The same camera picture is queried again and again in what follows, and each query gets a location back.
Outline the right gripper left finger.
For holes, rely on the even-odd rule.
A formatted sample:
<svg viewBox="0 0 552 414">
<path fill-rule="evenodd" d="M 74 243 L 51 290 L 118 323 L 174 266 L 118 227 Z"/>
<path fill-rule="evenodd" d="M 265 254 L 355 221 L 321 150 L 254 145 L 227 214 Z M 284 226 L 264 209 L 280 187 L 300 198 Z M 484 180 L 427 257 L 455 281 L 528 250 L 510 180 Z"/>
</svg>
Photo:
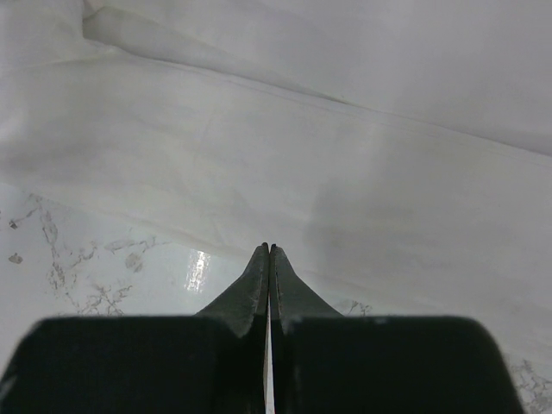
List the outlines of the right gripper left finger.
<svg viewBox="0 0 552 414">
<path fill-rule="evenodd" d="M 23 337 L 4 413 L 262 413 L 269 251 L 187 316 L 55 317 Z"/>
</svg>

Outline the white t shirt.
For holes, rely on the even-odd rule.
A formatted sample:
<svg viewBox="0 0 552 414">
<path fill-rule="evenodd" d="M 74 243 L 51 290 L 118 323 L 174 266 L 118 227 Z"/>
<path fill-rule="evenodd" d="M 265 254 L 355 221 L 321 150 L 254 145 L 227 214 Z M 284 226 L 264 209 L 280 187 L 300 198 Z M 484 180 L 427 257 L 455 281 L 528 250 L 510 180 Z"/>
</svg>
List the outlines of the white t shirt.
<svg viewBox="0 0 552 414">
<path fill-rule="evenodd" d="M 1 179 L 551 359 L 548 1 L 4 1 Z"/>
</svg>

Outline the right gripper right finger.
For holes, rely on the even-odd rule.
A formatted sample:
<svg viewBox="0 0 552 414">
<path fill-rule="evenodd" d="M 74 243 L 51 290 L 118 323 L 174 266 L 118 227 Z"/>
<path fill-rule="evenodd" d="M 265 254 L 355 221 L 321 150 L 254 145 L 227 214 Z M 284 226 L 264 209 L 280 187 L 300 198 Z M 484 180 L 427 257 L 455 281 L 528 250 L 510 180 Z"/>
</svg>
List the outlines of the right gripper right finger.
<svg viewBox="0 0 552 414">
<path fill-rule="evenodd" d="M 451 316 L 345 317 L 270 250 L 278 413 L 519 413 L 499 347 Z"/>
</svg>

